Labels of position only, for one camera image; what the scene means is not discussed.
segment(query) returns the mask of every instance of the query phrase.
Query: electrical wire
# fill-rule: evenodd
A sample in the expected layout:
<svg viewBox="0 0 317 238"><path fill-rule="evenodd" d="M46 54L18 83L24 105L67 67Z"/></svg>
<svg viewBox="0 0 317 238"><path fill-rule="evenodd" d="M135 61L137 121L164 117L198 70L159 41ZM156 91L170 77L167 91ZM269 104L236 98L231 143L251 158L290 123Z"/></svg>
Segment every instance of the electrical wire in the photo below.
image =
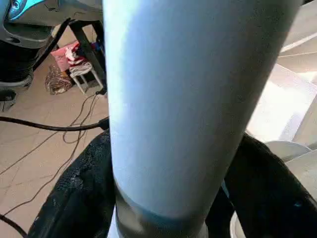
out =
<svg viewBox="0 0 317 238"><path fill-rule="evenodd" d="M78 116L76 117L76 119L70 124L70 126L74 125L74 123L78 120L78 118L81 116L81 114L82 114L82 112L83 112L85 103L87 102L88 99L90 99L90 98L93 97L93 96L94 96L94 95L88 97L88 98L83 102L79 115L78 115ZM94 103L94 102L95 102L95 99L96 99L96 96L97 96L97 95L95 95L95 97L93 98L93 100L92 100L92 102L91 102L91 105L90 105L90 109L89 109L87 115L85 116L85 118L81 121L80 125L82 125L82 124L86 121L86 119L89 117L89 115L92 114L93 109L94 109L94 106L95 106L95 104L96 104L96 103ZM15 164L17 164L18 162L20 162L21 160L23 160L26 156L28 156L28 155L31 154L33 151L35 151L36 149L38 149L41 145L43 145L46 141L48 141L50 138L52 138L52 137L53 137L54 135L56 135L57 133L58 133L58 131L55 132L55 133L53 133L53 134L50 135L49 137L47 137L47 138L46 138L43 142L41 142L38 146L36 146L34 149L32 149L31 151L29 151L28 153L26 153L24 156L22 156L17 162L13 163L13 164L10 165L8 168L6 168L4 171L2 171L2 172L0 173L0 175L2 175L3 173L5 173L7 170L9 170L10 168L12 168ZM58 168L58 170L56 171L56 173L54 174L54 176L53 176L49 181L47 181L46 183L44 183L31 199L29 199L29 200L27 200L27 201L25 201L25 202L22 202L22 203L20 203L20 204L18 204L18 205L16 205L16 206L14 206L14 207L11 208L9 211L7 211L4 215L0 214L0 220L4 221L5 223L7 223L7 224L10 225L11 227L13 227L17 232L19 232L19 234L22 235L22 237L26 238L26 237L27 237L27 233L26 233L18 224L16 224L16 223L15 223L14 221L12 221L11 219L7 218L6 215L9 214L9 213L11 213L11 212L14 211L15 209L17 209L17 208L19 208L19 207L21 207L21 206L23 206L23 205L25 205L25 204L28 204L28 203L32 202L32 201L37 197L37 195L42 191L42 189L43 189L44 187L46 187L48 184L50 184L50 183L57 177L58 173L61 171L61 169L62 169L65 165L66 165L66 168L68 167L69 163L71 162L71 160L72 160L72 158L73 158L73 156L74 156L74 154L75 154L75 152L76 152L76 149L77 149L77 147L78 147L79 141L80 141L80 139L82 138L82 136L84 135L85 132L84 132L83 134L81 134L81 133L82 133L82 131L80 130L79 133L78 133L78 138L77 138L77 141L76 141L76 145L75 145L75 147L74 147L74 149L73 149L73 151L72 151L72 153L71 153L69 159L67 159L67 160Z"/></svg>
<svg viewBox="0 0 317 238"><path fill-rule="evenodd" d="M93 101L92 101L92 104L91 104L91 106L92 107L90 107L90 109L89 109L89 112L88 112L88 114L87 114L87 116L89 116L89 114L92 116L92 114L93 114L93 110L94 110L94 107L95 107L95 105L96 105L96 102L97 102L97 100L95 101L95 103L94 103L94 100L95 99L97 99L96 97L94 97L94 99L93 99ZM86 116L86 118L84 118L84 120L83 120L83 122L82 123L78 123L78 124L75 124L75 122L78 120L78 118L79 117L77 117L69 126L73 126L73 125L80 125L80 126L82 126L83 125L83 123L85 122L85 120L87 119L87 116ZM73 140L73 141L67 141L66 140L66 135L67 135L67 133L68 133L68 131L65 131L64 133L63 133L63 141L64 141L64 143L66 143L66 144L73 144L73 143L75 143L77 140Z"/></svg>
<svg viewBox="0 0 317 238"><path fill-rule="evenodd" d="M89 109L88 114L87 114L87 115L85 116L85 118L82 120L81 124L84 123L85 120L86 120L86 119L88 118L88 116L90 115L90 112L91 112L91 109L92 109L92 105L93 105L93 103L94 103L94 101L95 101L95 98L96 98L96 95L95 95L95 97L94 97L94 99L93 99L93 101L92 101L92 103L91 103L91 105L90 105L90 109ZM54 174L54 176L53 176L49 181L47 181L45 184L43 184L43 185L40 187L40 189L35 193L35 195L34 195L31 199L29 199L29 200L27 200L27 201L25 201L25 202L22 202L22 203L20 203L20 204L18 204L18 205L16 205L16 206L14 206L14 207L11 208L9 211L7 211L7 212L4 214L4 216L6 216L6 215L9 214L10 212L14 211L14 210L17 209L18 207L23 206L23 205L25 205L25 204L28 204L28 203L32 202L32 201L36 198L36 196L42 191L42 189L43 189L46 185L48 185L49 183L51 183L51 182L56 178L56 176L58 175L59 171L60 171L65 165L67 165L68 162L70 162L70 161L72 160L72 158L73 158L73 156L74 156L74 154L75 154L75 151L76 151L76 149L77 149L77 147L78 147L78 144L79 144L79 141L80 141L80 136L81 136L81 131L78 133L78 138L77 138L76 145L75 145L75 147L74 147L74 149L73 149L73 152L71 153L69 159L67 159L67 160L58 168L58 170L56 171L56 173Z"/></svg>
<svg viewBox="0 0 317 238"><path fill-rule="evenodd" d="M90 99L91 97L93 97L94 95L88 97L85 99L85 101L82 103L81 105L81 109L80 109L80 112L79 112L79 115L75 118L75 120L69 125L69 126L72 126L77 120L78 118L81 116L81 114L83 113L83 110L84 110L84 106L86 104L86 102L88 101L88 99ZM54 135L56 135L58 133L57 132L54 132L52 135L48 136L44 141L42 141L39 145L37 145L36 147L34 147L32 150L30 150L28 153L26 153L25 155L23 155L20 159L18 159L16 162L14 162L12 165L10 165L9 167L7 167L5 170L1 171L0 172L0 176L2 174L4 174L6 171L8 171L9 169L11 169L13 166L15 166L17 163L19 163L21 160L23 160L25 157L27 157L29 154L31 154L32 152L34 152L35 150L37 150L39 147L41 147L45 142L47 142L49 139L51 139Z"/></svg>
<svg viewBox="0 0 317 238"><path fill-rule="evenodd" d="M3 215L0 215L0 220L7 223L11 227L13 227L17 232L20 233L20 235L23 238L27 238L28 235L26 234L26 232L18 224L16 224L13 220L11 220L8 217L5 217Z"/></svg>
<svg viewBox="0 0 317 238"><path fill-rule="evenodd" d="M54 132L52 135L50 135L49 137L47 137L44 141L42 141L38 146L34 147L32 150L30 150L28 153L26 153L25 155L23 155L20 159L18 159L16 162L14 162L12 165L10 165L8 168L6 168L5 170L0 172L0 176L2 174L4 174L6 171L8 171L9 169L11 169L13 166L15 166L17 163L19 163L21 160L23 160L25 157L27 157L29 154L31 154L33 151L37 150L40 146L42 146L45 142L47 142L49 139L51 139L54 135L56 135L58 133Z"/></svg>
<svg viewBox="0 0 317 238"><path fill-rule="evenodd" d="M94 129L100 126L99 122L97 122L91 125L60 127L60 126L44 125L44 124L39 124L39 123L27 121L27 120L21 120L17 118L7 118L7 117L0 117L0 121L11 122L11 123L26 125L30 127L39 128L39 129L53 130L53 131L82 131L82 130Z"/></svg>

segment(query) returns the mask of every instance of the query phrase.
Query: tiled floor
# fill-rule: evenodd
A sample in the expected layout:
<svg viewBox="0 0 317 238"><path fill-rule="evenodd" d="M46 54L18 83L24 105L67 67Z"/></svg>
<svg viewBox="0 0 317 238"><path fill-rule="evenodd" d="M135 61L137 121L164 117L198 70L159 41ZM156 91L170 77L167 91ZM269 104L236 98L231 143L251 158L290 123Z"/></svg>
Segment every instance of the tiled floor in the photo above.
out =
<svg viewBox="0 0 317 238"><path fill-rule="evenodd" d="M20 96L9 112L2 113L1 116L58 126L68 126L77 117L86 97L76 86L61 95L50 95L45 91L44 81L48 67L52 63L54 60L47 58L35 72L31 88ZM90 88L87 94L92 95L97 90L99 87ZM78 121L87 114L91 101L92 99L88 100L84 113ZM95 123L106 116L108 116L107 100L99 98L92 116L86 120L85 124ZM77 157L101 132L99 128L88 131L80 140L75 156ZM51 134L51 131L0 122L0 173ZM77 132L71 132L67 134L66 139L73 141L77 135ZM25 157L23 161L0 175L0 213L3 214L15 205L32 198L37 190L52 178L58 167L69 158L74 146L75 143L64 143L60 132ZM46 186L34 201L17 208L8 214L8 217L27 231L55 182L56 179ZM0 233L0 237L20 237L3 222L0 222Z"/></svg>

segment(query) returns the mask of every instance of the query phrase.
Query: white stool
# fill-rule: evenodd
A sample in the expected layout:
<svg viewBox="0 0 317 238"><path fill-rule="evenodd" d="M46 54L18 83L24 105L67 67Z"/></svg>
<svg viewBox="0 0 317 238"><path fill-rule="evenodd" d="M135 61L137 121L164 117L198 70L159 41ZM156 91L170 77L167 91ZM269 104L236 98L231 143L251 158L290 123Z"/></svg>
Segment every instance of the white stool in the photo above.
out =
<svg viewBox="0 0 317 238"><path fill-rule="evenodd" d="M84 77L84 74L86 74L86 73L88 73L90 71L93 74L93 76L95 77L95 79L97 80L97 82L99 83L99 85L101 86L101 88L103 88L104 87L103 83L99 79L99 77L98 77L96 71L93 69L93 66L91 65L91 63L86 62L84 66L85 66L84 69L81 66L81 67L79 67L79 69L76 69L76 67L74 67L74 68L72 68L70 70L70 77L75 81L75 83L77 84L79 90L82 91L83 94L86 94L86 91L89 88L89 85L87 83L87 80ZM80 82L77 79L77 76L80 76L81 79L84 81L84 83L86 85L86 90L84 90L83 87L81 86Z"/></svg>

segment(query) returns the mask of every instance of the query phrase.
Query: white wall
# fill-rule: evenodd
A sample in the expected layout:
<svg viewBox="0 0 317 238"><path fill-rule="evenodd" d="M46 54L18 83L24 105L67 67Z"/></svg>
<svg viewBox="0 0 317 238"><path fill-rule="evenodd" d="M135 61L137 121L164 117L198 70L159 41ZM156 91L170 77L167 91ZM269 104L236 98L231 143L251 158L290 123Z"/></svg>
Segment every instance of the white wall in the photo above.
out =
<svg viewBox="0 0 317 238"><path fill-rule="evenodd" d="M56 26L52 32L52 36L54 37L56 32L58 31L60 26ZM94 31L94 28L92 27L92 25L88 25L88 26L85 26L83 27L83 30L88 38L88 40L90 42L94 42L95 39L96 39L96 33ZM63 46L66 46L70 43L73 43L74 41L76 41L76 37L74 35L74 33L72 32L72 30L70 29L70 27L68 26L62 37L60 38L59 42L58 42L58 46L61 48Z"/></svg>

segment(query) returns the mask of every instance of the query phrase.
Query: black metal frame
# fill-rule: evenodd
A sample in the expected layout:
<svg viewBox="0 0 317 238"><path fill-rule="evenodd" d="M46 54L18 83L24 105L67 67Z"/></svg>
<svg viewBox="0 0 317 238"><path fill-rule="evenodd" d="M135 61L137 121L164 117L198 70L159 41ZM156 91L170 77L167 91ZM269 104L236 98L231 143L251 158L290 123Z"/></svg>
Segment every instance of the black metal frame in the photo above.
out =
<svg viewBox="0 0 317 238"><path fill-rule="evenodd" d="M99 39L104 39L104 28L100 21L74 21L69 24L69 27L79 41L86 58L93 65L98 77L103 82L104 89L106 89L105 56L91 47L91 43L88 41L87 36L83 31L83 27L88 25L93 26Z"/></svg>

